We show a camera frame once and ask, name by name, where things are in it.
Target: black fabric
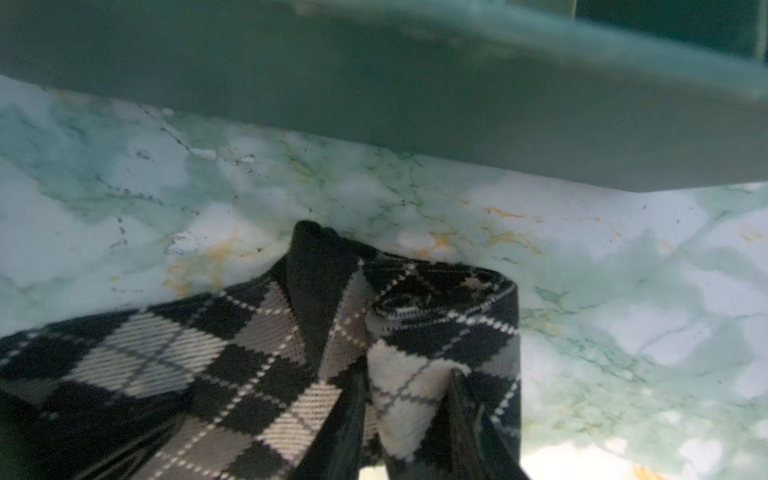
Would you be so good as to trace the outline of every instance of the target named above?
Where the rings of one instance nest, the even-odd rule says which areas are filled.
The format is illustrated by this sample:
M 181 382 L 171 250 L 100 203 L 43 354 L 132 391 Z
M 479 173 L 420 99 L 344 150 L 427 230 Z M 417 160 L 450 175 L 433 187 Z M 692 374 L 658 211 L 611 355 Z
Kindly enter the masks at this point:
M 0 339 L 0 435 L 21 446 L 0 466 L 298 480 L 386 462 L 392 478 L 524 478 L 517 323 L 516 286 L 496 272 L 301 222 L 258 279 Z

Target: white stitched line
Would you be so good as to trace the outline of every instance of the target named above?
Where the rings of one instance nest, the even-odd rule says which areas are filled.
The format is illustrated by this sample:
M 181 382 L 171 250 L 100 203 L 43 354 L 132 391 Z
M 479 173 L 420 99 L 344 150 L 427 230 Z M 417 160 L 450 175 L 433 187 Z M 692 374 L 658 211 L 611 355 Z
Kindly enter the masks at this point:
M 120 386 L 119 389 L 114 391 L 112 396 L 109 399 L 107 399 L 107 401 L 104 402 L 104 404 L 106 406 L 112 406 L 121 397 L 121 395 L 123 395 L 123 392 L 125 391 L 125 389 L 127 389 L 129 386 L 131 386 L 132 383 L 136 382 L 136 380 L 147 370 L 147 367 L 149 365 L 151 365 L 151 363 L 154 361 L 154 359 L 156 357 L 162 355 L 164 352 L 166 352 L 170 348 L 170 346 L 173 345 L 178 340 L 179 336 L 182 335 L 182 333 L 184 331 L 184 328 L 186 328 L 188 326 L 192 326 L 197 321 L 197 319 L 200 318 L 200 315 L 205 313 L 206 310 L 208 310 L 210 308 L 210 306 L 213 305 L 213 304 L 214 304 L 214 302 L 211 299 L 208 299 L 208 300 L 204 301 L 203 305 L 200 308 L 198 308 L 197 310 L 195 310 L 195 312 L 192 315 L 190 315 L 190 317 L 187 320 L 184 321 L 184 323 L 182 324 L 183 328 L 177 330 L 170 337 L 170 339 L 166 340 L 166 342 L 163 344 L 163 346 L 158 351 L 156 351 L 155 354 L 149 356 L 149 358 L 145 358 L 144 361 L 139 365 L 139 367 L 133 371 L 131 376 L 128 377 L 128 379 L 126 379 L 123 382 L 123 384 Z M 132 321 L 135 321 L 136 319 L 151 319 L 153 317 L 158 317 L 158 318 L 161 318 L 161 319 L 165 319 L 165 317 L 162 316 L 161 314 L 150 312 L 148 310 L 148 307 L 144 307 L 144 308 L 140 309 L 138 311 L 138 313 L 136 313 L 135 315 L 131 315 L 128 318 L 127 322 L 132 322 Z
M 508 286 L 506 289 L 502 290 L 501 292 L 496 293 L 495 295 L 488 296 L 488 299 L 481 303 L 480 305 L 473 306 L 471 309 L 467 310 L 465 314 L 470 314 L 477 312 L 478 310 L 486 311 L 490 306 L 496 302 L 504 298 L 505 296 L 509 295 L 510 293 L 514 292 L 517 289 L 517 284 L 513 283 L 512 285 Z
M 423 328 L 425 326 L 433 326 L 433 325 L 439 325 L 441 323 L 448 323 L 450 321 L 451 321 L 451 319 L 449 319 L 447 316 L 444 316 L 444 317 L 439 318 L 437 320 L 430 320 L 430 321 L 424 322 L 424 323 L 414 323 L 412 325 L 398 325 L 398 326 L 389 326 L 388 325 L 388 326 L 384 326 L 382 328 L 382 332 L 389 333 L 389 332 L 392 332 L 393 330 L 400 331 L 400 330 L 418 329 L 418 328 Z
M 228 382 L 227 380 L 222 380 L 220 378 L 217 378 L 215 376 L 210 376 L 210 375 L 207 375 L 205 373 L 196 373 L 195 375 L 200 377 L 200 378 L 202 378 L 202 379 L 204 379 L 204 380 L 207 380 L 208 382 L 216 383 L 217 385 L 221 385 L 221 386 L 223 386 L 225 388 L 228 388 L 228 389 L 237 390 L 237 389 L 239 389 L 241 387 L 240 385 L 237 385 L 236 383 Z M 251 395 L 253 397 L 257 398 L 257 399 L 266 400 L 267 402 L 270 402 L 270 403 L 272 403 L 274 405 L 279 406 L 282 410 L 285 410 L 286 412 L 288 412 L 305 429 L 310 429 L 310 430 L 312 429 L 312 427 L 310 427 L 309 425 L 306 425 L 306 422 L 305 422 L 305 420 L 302 417 L 300 417 L 296 413 L 294 413 L 293 410 L 291 410 L 289 408 L 290 406 L 288 404 L 286 404 L 286 403 L 283 403 L 282 400 L 280 400 L 280 399 L 278 399 L 276 397 L 273 397 L 270 394 L 264 393 L 264 392 L 253 392 L 253 393 L 251 393 Z
M 453 348 L 453 346 L 462 339 L 463 336 L 467 336 L 471 331 L 472 329 L 462 329 L 462 331 L 459 332 L 457 336 L 453 337 L 452 339 L 449 340 L 448 343 L 443 345 L 439 352 L 432 355 L 432 358 L 438 359 L 443 357 L 446 352 L 448 352 L 451 348 Z
M 192 446 L 199 442 L 200 439 L 202 439 L 208 432 L 216 428 L 216 425 L 221 423 L 227 415 L 229 415 L 232 410 L 237 406 L 238 403 L 243 399 L 244 396 L 251 393 L 251 391 L 256 387 L 256 385 L 261 381 L 262 377 L 266 375 L 266 372 L 272 368 L 272 365 L 274 365 L 277 356 L 282 352 L 287 346 L 288 342 L 290 342 L 293 337 L 296 335 L 296 333 L 299 331 L 299 326 L 294 326 L 288 335 L 283 339 L 283 342 L 280 344 L 280 346 L 277 347 L 277 350 L 272 352 L 270 354 L 270 358 L 266 360 L 264 364 L 259 368 L 259 371 L 256 372 L 256 375 L 249 379 L 243 386 L 241 386 L 237 393 L 235 393 L 235 396 L 232 397 L 229 403 L 227 403 L 223 409 L 221 409 L 218 414 L 214 417 L 214 420 L 212 423 L 209 423 L 205 426 L 203 430 L 197 433 L 189 442 L 187 442 L 181 449 L 179 449 L 178 452 L 176 452 L 176 456 L 169 459 L 168 462 L 165 463 L 162 467 L 160 467 L 154 474 L 152 478 L 160 478 L 171 466 L 175 465 L 180 461 L 180 458 L 184 456 L 184 453 L 186 453 L 189 449 L 192 448 Z
M 353 345 L 360 347 L 361 349 L 364 349 L 364 348 L 367 347 L 365 342 L 361 342 L 360 340 L 358 340 L 355 337 L 351 336 L 346 330 L 344 330 L 344 327 L 342 327 L 338 323 L 333 325 L 333 328 L 331 329 L 331 332 L 328 335 L 328 337 L 332 338 L 334 336 L 334 333 L 336 333 L 336 332 L 341 333 L 341 336 L 343 336 L 345 339 L 349 340 Z
M 163 452 L 162 450 L 160 450 L 158 453 L 154 454 L 154 456 L 156 456 L 158 458 L 165 458 L 165 459 L 170 459 L 170 458 L 174 457 L 173 455 L 167 454 L 166 452 Z M 224 473 L 224 472 L 221 472 L 219 470 L 212 470 L 210 468 L 204 468 L 204 467 L 202 467 L 200 465 L 195 465 L 194 463 L 189 462 L 187 460 L 179 460 L 177 462 L 177 465 L 179 465 L 180 467 L 184 467 L 187 470 L 194 470 L 195 472 L 200 473 L 200 474 L 202 474 L 202 475 L 204 475 L 206 477 L 219 478 L 219 480 L 224 480 L 224 479 L 226 479 L 226 480 L 243 480 L 242 478 L 236 477 L 235 475 L 231 475 L 229 473 Z
M 23 352 L 25 348 L 27 348 L 27 345 L 41 332 L 41 329 L 32 330 L 31 332 L 27 332 L 27 338 L 23 340 L 19 340 L 18 343 L 16 343 L 16 346 L 13 350 L 5 354 L 5 357 L 0 359 L 0 367 L 8 365 L 8 363 L 11 361 L 11 359 L 15 356 L 17 356 L 19 353 Z
M 493 415 L 491 415 L 491 422 L 500 423 L 501 420 L 498 417 L 504 415 L 504 411 L 507 409 L 507 407 L 509 407 L 509 401 L 512 400 L 513 396 L 515 396 L 515 392 L 517 391 L 519 385 L 520 374 L 515 377 L 515 381 L 512 382 L 512 386 L 509 387 L 509 390 L 504 394 L 504 398 L 499 402 L 496 410 L 493 411 Z
M 456 312 L 448 312 L 448 318 L 453 319 L 456 323 L 463 323 L 465 325 L 475 325 L 476 323 L 481 323 L 482 325 L 488 325 L 503 333 L 509 333 L 510 335 L 517 335 L 519 333 L 518 329 L 514 328 L 512 325 L 499 322 L 485 315 L 466 316 L 459 315 Z
M 344 325 L 349 325 L 350 323 L 352 323 L 353 320 L 357 320 L 361 316 L 365 315 L 367 311 L 368 311 L 368 308 L 363 307 L 358 312 L 354 312 L 352 316 L 346 317 L 346 320 L 344 320 Z
M 371 304 L 374 304 L 382 299 L 383 296 L 385 296 L 395 285 L 402 282 L 406 279 L 407 276 L 411 276 L 416 271 L 416 265 L 413 263 L 408 263 L 406 265 L 406 271 L 405 275 L 398 275 L 397 278 L 393 278 L 389 281 L 389 285 L 386 286 L 384 290 L 382 290 L 378 296 L 376 296 L 375 299 L 371 302 Z
M 250 303 L 244 302 L 242 300 L 238 300 L 235 297 L 233 297 L 231 295 L 228 295 L 226 293 L 224 295 L 221 295 L 221 296 L 223 296 L 224 298 L 229 300 L 231 303 L 234 303 L 235 305 L 237 305 L 241 309 L 243 309 L 243 310 L 250 310 L 251 312 L 280 315 L 281 313 L 289 313 L 291 311 L 290 308 L 284 308 L 284 309 L 266 308 L 266 309 L 264 309 L 264 308 L 261 308 L 260 306 L 253 306 Z
M 158 363 L 158 364 L 160 364 L 162 366 L 166 366 L 166 367 L 175 369 L 178 372 L 189 373 L 190 375 L 194 376 L 195 378 L 203 379 L 203 380 L 206 380 L 208 382 L 215 383 L 216 385 L 223 386 L 224 388 L 228 388 L 228 389 L 231 389 L 231 390 L 237 390 L 237 389 L 239 389 L 242 386 L 239 383 L 229 382 L 229 381 L 227 381 L 225 379 L 220 379 L 217 376 L 208 375 L 207 373 L 195 372 L 194 370 L 188 369 L 186 366 L 181 365 L 180 363 L 174 363 L 174 362 L 167 361 L 167 360 L 164 360 L 164 359 L 152 359 L 151 357 L 148 357 L 148 356 L 142 356 L 142 355 L 137 354 L 133 350 L 125 349 L 125 348 L 123 348 L 123 347 L 121 347 L 119 345 L 113 345 L 111 343 L 106 343 L 106 342 L 99 343 L 99 340 L 84 339 L 84 338 L 81 338 L 79 336 L 70 335 L 69 333 L 41 332 L 41 335 L 47 336 L 47 337 L 50 337 L 50 338 L 54 338 L 54 339 L 67 340 L 67 341 L 73 342 L 73 343 L 86 343 L 88 345 L 96 345 L 96 344 L 98 344 L 99 346 L 103 346 L 105 348 L 114 350 L 115 352 L 124 353 L 126 355 L 134 356 L 137 359 L 151 359 L 153 362 L 156 362 L 156 363 Z M 278 399 L 276 397 L 273 397 L 273 396 L 271 396 L 269 394 L 266 394 L 264 392 L 254 392 L 253 396 L 258 398 L 258 399 L 265 399 L 266 401 L 271 402 L 271 403 L 279 406 L 281 409 L 287 409 L 288 408 L 288 405 L 286 403 L 283 403 L 280 399 Z
M 422 283 L 423 286 L 427 287 L 428 290 L 430 290 L 435 295 L 440 295 L 442 292 L 440 290 L 437 290 L 434 285 L 432 285 L 430 282 L 427 281 L 426 278 L 422 276 L 421 273 L 414 270 L 414 276 L 419 279 L 419 282 Z

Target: marble countertop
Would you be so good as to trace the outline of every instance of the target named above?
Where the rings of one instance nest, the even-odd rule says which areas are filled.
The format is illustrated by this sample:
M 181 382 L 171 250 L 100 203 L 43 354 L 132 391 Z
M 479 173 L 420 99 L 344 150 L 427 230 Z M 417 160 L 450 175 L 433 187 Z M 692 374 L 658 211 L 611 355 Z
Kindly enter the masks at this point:
M 258 276 L 304 218 L 518 282 L 533 480 L 768 475 L 768 184 L 631 194 L 0 77 L 0 335 Z

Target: black and white argyle pattern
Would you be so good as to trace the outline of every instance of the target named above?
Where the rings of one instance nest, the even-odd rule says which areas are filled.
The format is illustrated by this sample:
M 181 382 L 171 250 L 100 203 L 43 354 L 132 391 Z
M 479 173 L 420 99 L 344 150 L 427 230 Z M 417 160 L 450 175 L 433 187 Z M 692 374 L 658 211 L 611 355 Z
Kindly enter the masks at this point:
M 393 477 L 448 478 L 441 402 L 456 370 L 518 449 L 517 325 L 515 284 L 496 272 L 386 255 L 302 222 L 257 280 L 5 337 L 0 391 L 28 408 L 19 422 L 40 451 L 111 438 L 93 419 L 131 429 L 158 406 L 183 414 L 146 455 L 107 455 L 99 478 L 288 478 L 362 366 L 360 448 L 383 450 Z

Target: black diamond pattern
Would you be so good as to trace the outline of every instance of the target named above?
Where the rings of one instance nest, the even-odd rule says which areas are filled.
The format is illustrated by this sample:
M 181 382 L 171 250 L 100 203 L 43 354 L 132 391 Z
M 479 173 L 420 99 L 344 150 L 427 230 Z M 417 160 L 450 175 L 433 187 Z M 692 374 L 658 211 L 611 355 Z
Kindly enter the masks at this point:
M 369 312 L 379 317 L 377 330 L 371 332 L 376 342 L 368 345 L 367 358 L 361 355 L 365 345 L 352 348 L 350 342 L 326 342 L 329 334 L 344 337 L 345 331 L 364 328 L 365 315 L 349 313 L 345 314 L 349 318 L 340 319 L 341 323 L 332 327 L 339 299 L 360 294 L 351 293 L 358 290 L 345 291 L 350 275 L 359 266 L 372 296 L 352 300 L 366 305 Z M 219 350 L 252 318 L 272 282 L 281 285 L 296 317 L 295 325 L 290 324 L 293 316 L 283 317 L 282 321 L 289 322 L 288 328 L 300 333 L 300 339 L 283 348 L 290 348 L 291 359 L 306 359 L 306 365 L 232 343 Z M 520 395 L 519 390 L 514 395 L 508 392 L 518 378 L 519 359 L 507 350 L 511 360 L 508 374 L 499 372 L 498 367 L 494 367 L 497 375 L 478 371 L 508 345 L 511 335 L 517 335 L 515 285 L 496 272 L 382 255 L 371 247 L 344 240 L 330 229 L 302 222 L 296 226 L 290 252 L 261 278 L 222 293 L 150 306 L 147 311 L 162 326 L 170 320 L 216 338 L 191 335 L 185 330 L 184 340 L 173 346 L 172 356 L 179 359 L 175 367 L 140 359 L 145 367 L 141 381 L 179 385 L 170 387 L 169 392 L 143 398 L 126 396 L 116 386 L 121 382 L 110 381 L 137 368 L 137 359 L 129 356 L 105 356 L 102 363 L 84 362 L 77 371 L 78 381 L 66 380 L 79 361 L 136 314 L 135 310 L 67 320 L 0 339 L 0 387 L 3 395 L 14 396 L 14 401 L 19 399 L 24 406 L 26 414 L 18 415 L 15 421 L 19 422 L 17 430 L 27 435 L 22 440 L 22 451 L 30 455 L 26 459 L 30 464 L 38 460 L 48 462 L 44 465 L 48 471 L 65 472 L 61 480 L 70 480 L 73 475 L 88 478 L 87 468 L 76 474 L 71 470 L 90 462 L 96 472 L 99 465 L 110 464 L 115 458 L 146 462 L 130 467 L 131 472 L 137 469 L 132 480 L 149 480 L 158 474 L 161 480 L 163 475 L 168 480 L 209 478 L 222 470 L 221 463 L 227 462 L 223 471 L 230 478 L 286 478 L 292 471 L 291 465 L 300 462 L 308 455 L 307 449 L 313 448 L 313 432 L 320 430 L 341 392 L 351 388 L 356 372 L 365 373 L 363 378 L 369 389 L 376 387 L 378 390 L 374 391 L 380 391 L 385 386 L 394 392 L 392 397 L 396 401 L 386 400 L 387 415 L 379 417 L 378 422 L 390 432 L 400 428 L 395 433 L 407 437 L 404 445 L 411 450 L 404 452 L 402 445 L 387 446 L 385 437 L 374 437 L 362 455 L 370 462 L 384 458 L 392 478 L 438 480 L 448 478 L 448 470 L 454 467 L 457 472 L 473 472 L 477 478 L 487 478 L 482 476 L 483 465 L 456 465 L 462 458 L 456 455 L 456 445 L 481 449 L 485 443 L 456 434 L 476 432 L 474 424 L 464 429 L 449 428 L 457 424 L 449 422 L 451 413 L 439 398 L 440 389 L 445 388 L 449 378 L 465 379 L 470 396 L 482 404 L 479 411 L 484 412 L 483 424 L 491 425 L 492 420 L 495 426 L 489 428 L 497 429 L 496 433 L 505 439 L 503 444 L 508 451 L 490 452 L 489 461 L 507 455 L 513 464 L 517 462 Z M 482 321 L 467 321 L 480 316 Z M 149 315 L 142 321 L 151 323 L 152 319 Z M 131 342 L 152 346 L 156 339 L 150 335 L 157 331 L 137 329 L 137 338 Z M 323 361 L 333 362 L 322 370 Z M 319 372 L 333 370 L 332 365 L 348 366 L 329 384 L 319 377 Z M 454 366 L 464 371 L 469 367 L 470 372 L 464 377 Z M 180 370 L 192 369 L 198 373 L 191 385 L 184 388 L 184 383 L 175 378 Z M 416 405 L 412 399 L 401 396 L 406 391 L 429 397 L 432 403 Z M 505 396 L 507 405 L 499 409 Z M 359 397 L 361 402 L 366 401 L 364 396 Z M 383 405 L 376 405 L 378 398 L 373 395 L 368 401 L 383 409 Z M 361 408 L 362 405 L 350 407 L 349 411 L 361 412 Z M 401 422 L 386 423 L 414 412 L 430 416 L 405 427 Z M 167 433 L 173 437 L 169 445 L 175 446 L 169 451 L 161 446 L 147 462 L 149 455 L 139 451 L 143 448 L 141 439 L 148 432 L 165 428 L 164 425 L 179 426 Z M 227 444 L 224 451 L 233 449 L 232 456 L 220 458 L 215 468 L 206 465 L 216 461 L 210 452 L 206 452 L 206 457 L 194 448 L 205 435 L 213 435 L 210 432 L 222 435 L 216 441 Z M 452 435 L 459 435 L 462 440 L 454 442 Z M 349 453 L 349 458 L 358 458 L 359 435 L 352 437 L 357 439 L 355 445 L 323 445 L 323 451 L 341 452 L 345 457 Z M 331 437 L 327 441 L 341 442 Z M 71 450 L 65 445 L 78 455 L 77 466 L 69 470 L 64 463 L 67 457 L 71 458 Z M 231 460 L 236 452 L 241 453 Z M 322 457 L 308 455 L 315 460 Z M 318 478 L 332 478 L 328 475 L 332 474 L 317 472 Z M 525 478 L 521 475 L 507 477 Z

